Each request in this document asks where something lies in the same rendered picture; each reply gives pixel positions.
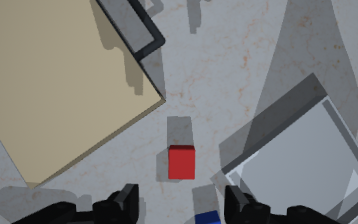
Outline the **red block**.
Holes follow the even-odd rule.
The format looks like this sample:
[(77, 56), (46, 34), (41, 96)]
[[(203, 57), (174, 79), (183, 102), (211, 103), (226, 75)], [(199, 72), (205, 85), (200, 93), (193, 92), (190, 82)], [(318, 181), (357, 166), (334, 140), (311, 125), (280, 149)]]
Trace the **red block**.
[(170, 145), (169, 179), (195, 179), (195, 148), (193, 145)]

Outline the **blue block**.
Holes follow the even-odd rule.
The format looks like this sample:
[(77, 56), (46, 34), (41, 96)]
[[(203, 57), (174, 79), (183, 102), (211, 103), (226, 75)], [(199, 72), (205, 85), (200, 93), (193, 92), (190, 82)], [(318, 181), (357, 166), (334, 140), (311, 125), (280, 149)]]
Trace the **blue block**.
[(221, 221), (215, 210), (195, 215), (195, 224), (221, 224)]

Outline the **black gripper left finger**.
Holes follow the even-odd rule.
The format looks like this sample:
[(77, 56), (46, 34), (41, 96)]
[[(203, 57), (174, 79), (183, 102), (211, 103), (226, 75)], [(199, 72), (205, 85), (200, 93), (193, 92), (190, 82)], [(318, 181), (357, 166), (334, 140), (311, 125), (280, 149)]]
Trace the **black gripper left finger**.
[(11, 224), (136, 224), (138, 217), (139, 185), (126, 184), (107, 200), (95, 202), (92, 211), (77, 212), (74, 203), (62, 201)]

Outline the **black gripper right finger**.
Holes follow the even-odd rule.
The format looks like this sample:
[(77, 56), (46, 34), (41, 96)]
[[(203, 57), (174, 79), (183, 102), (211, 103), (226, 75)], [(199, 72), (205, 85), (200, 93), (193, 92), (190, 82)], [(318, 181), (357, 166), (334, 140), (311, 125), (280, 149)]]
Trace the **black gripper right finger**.
[(286, 215), (270, 212), (270, 206), (257, 202), (248, 193), (243, 194), (238, 185), (225, 186), (224, 219), (226, 224), (340, 224), (302, 205), (288, 207)]

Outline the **light grey square tray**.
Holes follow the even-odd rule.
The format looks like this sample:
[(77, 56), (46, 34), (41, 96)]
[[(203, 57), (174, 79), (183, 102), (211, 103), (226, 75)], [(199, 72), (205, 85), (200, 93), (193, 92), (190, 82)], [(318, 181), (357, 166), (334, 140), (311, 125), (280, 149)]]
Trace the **light grey square tray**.
[(314, 97), (222, 172), (272, 214), (302, 205), (340, 224), (358, 219), (358, 142), (328, 95)]

